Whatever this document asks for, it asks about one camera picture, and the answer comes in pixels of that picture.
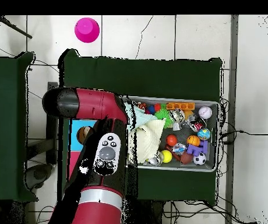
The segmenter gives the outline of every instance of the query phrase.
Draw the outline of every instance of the gray plastic bin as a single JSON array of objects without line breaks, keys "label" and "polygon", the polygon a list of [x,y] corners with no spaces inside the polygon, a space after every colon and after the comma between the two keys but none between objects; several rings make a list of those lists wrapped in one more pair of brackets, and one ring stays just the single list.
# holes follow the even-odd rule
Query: gray plastic bin
[{"label": "gray plastic bin", "polygon": [[[208,140],[208,153],[206,154],[207,161],[204,165],[199,166],[193,162],[189,164],[182,164],[172,157],[172,161],[169,163],[162,163],[161,166],[144,166],[143,164],[138,164],[140,169],[160,169],[160,170],[182,170],[182,171],[195,171],[195,172],[212,172],[217,168],[217,155],[218,155],[218,129],[220,119],[220,105],[218,102],[214,101],[201,101],[201,100],[184,100],[184,99],[165,99],[165,98],[152,98],[152,97],[139,97],[139,96],[129,96],[130,100],[135,102],[146,103],[147,105],[155,103],[168,103],[168,102],[194,102],[195,110],[194,113],[198,114],[198,110],[202,106],[209,106],[212,110],[212,116],[206,120],[207,128],[211,131],[211,137]],[[174,134],[177,136],[178,142],[186,145],[187,137],[190,135],[197,135],[190,127],[182,127],[179,131],[173,131],[172,128],[163,129],[162,136],[160,138],[161,143],[159,150],[163,150],[166,145],[166,137],[169,134]]]}]

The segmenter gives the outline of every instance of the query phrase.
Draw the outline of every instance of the dark green tablecloth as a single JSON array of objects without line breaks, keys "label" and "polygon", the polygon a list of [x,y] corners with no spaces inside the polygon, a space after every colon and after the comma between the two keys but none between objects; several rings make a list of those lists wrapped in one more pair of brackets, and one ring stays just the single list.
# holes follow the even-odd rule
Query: dark green tablecloth
[{"label": "dark green tablecloth", "polygon": [[[79,57],[75,50],[60,58],[64,85],[104,89],[121,95],[219,101],[221,59],[209,61],[129,60]],[[64,168],[68,121],[64,124]],[[139,169],[138,199],[206,200],[214,204],[216,172]]]},{"label": "dark green tablecloth", "polygon": [[0,200],[35,201],[24,185],[26,69],[34,54],[0,57]]}]

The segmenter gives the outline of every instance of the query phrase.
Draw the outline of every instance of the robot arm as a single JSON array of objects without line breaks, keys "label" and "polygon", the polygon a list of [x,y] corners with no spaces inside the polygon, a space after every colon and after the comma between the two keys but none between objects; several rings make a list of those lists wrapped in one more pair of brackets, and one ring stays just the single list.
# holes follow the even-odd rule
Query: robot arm
[{"label": "robot arm", "polygon": [[121,224],[128,121],[122,100],[110,92],[65,87],[49,90],[43,107],[57,117],[98,120],[49,224]]}]

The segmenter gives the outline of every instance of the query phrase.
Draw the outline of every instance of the magenta cup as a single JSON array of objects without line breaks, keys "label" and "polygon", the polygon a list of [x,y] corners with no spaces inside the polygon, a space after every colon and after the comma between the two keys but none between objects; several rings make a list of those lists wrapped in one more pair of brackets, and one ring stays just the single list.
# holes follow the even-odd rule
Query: magenta cup
[{"label": "magenta cup", "polygon": [[84,42],[91,43],[97,39],[100,33],[98,23],[92,18],[82,18],[75,25],[76,37]]}]

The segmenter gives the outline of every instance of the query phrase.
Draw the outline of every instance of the gray button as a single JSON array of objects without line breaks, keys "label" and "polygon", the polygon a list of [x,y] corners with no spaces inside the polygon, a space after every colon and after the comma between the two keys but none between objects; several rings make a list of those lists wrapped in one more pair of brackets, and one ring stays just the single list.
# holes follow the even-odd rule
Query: gray button
[{"label": "gray button", "polygon": [[99,157],[103,160],[113,160],[115,157],[115,151],[110,147],[103,147],[100,150]]}]

